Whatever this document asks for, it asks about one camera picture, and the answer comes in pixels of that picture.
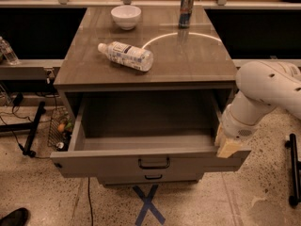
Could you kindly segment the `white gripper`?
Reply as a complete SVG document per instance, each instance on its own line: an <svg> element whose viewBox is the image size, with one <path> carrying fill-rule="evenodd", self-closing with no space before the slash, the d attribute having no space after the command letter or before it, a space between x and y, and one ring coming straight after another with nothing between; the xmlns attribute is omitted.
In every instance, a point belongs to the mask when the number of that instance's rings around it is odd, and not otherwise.
<svg viewBox="0 0 301 226"><path fill-rule="evenodd" d="M242 142L257 130L261 120L260 108L255 104L230 104L222 114L217 128L214 145L218 146L217 156L229 158L242 148Z"/></svg>

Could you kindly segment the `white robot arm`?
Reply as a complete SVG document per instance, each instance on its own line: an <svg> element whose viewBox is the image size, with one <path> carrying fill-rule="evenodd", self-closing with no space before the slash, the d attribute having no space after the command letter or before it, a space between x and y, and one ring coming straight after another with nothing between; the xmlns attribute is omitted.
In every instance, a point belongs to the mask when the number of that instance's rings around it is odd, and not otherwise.
<svg viewBox="0 0 301 226"><path fill-rule="evenodd" d="M221 158L238 152L277 106L301 119L300 70L294 64L250 61L237 71L235 81L239 91L222 113L215 138Z"/></svg>

